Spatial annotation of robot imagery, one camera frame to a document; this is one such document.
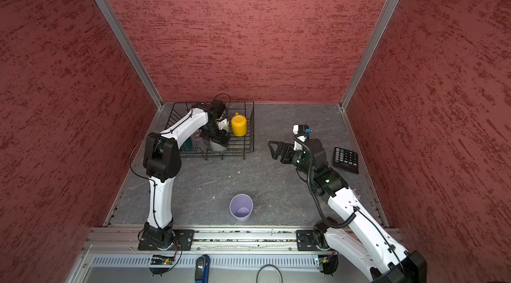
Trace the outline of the yellow mug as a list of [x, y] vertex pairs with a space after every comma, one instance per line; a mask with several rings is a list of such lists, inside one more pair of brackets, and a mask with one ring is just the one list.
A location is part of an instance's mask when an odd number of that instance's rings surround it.
[[244, 115], [236, 113], [231, 120], [232, 133], [236, 137], [244, 137], [248, 132], [248, 122]]

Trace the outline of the teal mug white inside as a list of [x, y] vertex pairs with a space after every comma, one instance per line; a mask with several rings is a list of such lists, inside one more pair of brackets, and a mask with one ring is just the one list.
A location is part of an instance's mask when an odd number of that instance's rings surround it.
[[180, 148], [181, 152], [189, 153], [190, 151], [194, 150], [193, 142], [190, 138], [186, 139], [185, 142], [182, 143], [182, 146]]

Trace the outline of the lavender cup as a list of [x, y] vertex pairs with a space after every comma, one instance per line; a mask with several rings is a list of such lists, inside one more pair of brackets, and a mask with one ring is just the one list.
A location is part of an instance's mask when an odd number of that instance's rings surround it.
[[230, 201], [229, 211], [241, 223], [250, 220], [253, 209], [254, 203], [249, 195], [239, 194]]

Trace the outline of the light green mug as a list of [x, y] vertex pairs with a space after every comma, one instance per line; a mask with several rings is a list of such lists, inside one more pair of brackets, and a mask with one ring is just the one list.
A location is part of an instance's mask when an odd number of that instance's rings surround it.
[[221, 121], [218, 121], [217, 124], [218, 124], [218, 128], [220, 130], [229, 132], [229, 130], [230, 130], [230, 123], [229, 123], [229, 120], [227, 118], [225, 118], [225, 119], [223, 119]]

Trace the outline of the grey mug cream inside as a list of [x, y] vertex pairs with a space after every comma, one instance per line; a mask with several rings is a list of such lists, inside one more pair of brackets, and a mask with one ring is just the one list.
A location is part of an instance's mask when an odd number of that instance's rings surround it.
[[224, 152], [228, 149], [228, 142], [217, 143], [213, 140], [210, 140], [210, 147], [213, 152]]

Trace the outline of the clear plastic cup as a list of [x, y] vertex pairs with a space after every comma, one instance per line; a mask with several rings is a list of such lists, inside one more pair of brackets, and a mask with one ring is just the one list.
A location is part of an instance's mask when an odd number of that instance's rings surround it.
[[202, 136], [200, 131], [196, 131], [191, 136], [191, 140], [193, 149], [198, 152], [205, 151], [209, 147], [209, 141]]

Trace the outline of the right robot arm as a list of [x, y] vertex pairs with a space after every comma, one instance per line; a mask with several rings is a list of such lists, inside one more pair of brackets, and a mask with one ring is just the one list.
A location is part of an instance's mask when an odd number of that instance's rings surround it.
[[295, 143], [269, 141], [271, 157], [305, 173], [322, 222], [315, 245], [334, 250], [350, 261], [370, 282], [426, 282], [427, 261], [410, 252], [367, 212], [347, 181], [327, 162], [320, 140], [304, 134]]

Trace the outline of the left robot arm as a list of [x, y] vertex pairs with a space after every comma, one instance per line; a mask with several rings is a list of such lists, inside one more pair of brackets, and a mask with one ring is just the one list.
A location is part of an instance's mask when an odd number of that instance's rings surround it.
[[145, 243], [161, 251], [177, 246], [172, 229], [171, 211], [174, 178], [182, 167], [180, 148], [200, 130], [211, 146], [225, 151], [230, 135], [218, 123], [228, 113], [226, 104], [218, 99], [194, 104], [187, 115], [160, 133], [150, 133], [145, 139], [143, 167], [150, 182], [150, 212], [142, 231]]

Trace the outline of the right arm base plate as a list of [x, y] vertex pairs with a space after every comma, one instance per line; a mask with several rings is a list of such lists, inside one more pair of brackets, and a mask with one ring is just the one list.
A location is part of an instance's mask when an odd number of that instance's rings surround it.
[[298, 251], [302, 252], [333, 252], [326, 241], [325, 232], [320, 230], [295, 231]]

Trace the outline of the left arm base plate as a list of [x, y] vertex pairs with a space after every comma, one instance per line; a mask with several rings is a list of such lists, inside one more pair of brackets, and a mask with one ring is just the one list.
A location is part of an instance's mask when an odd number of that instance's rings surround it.
[[172, 230], [163, 231], [150, 228], [143, 230], [139, 243], [139, 251], [189, 251], [193, 242], [195, 231]]

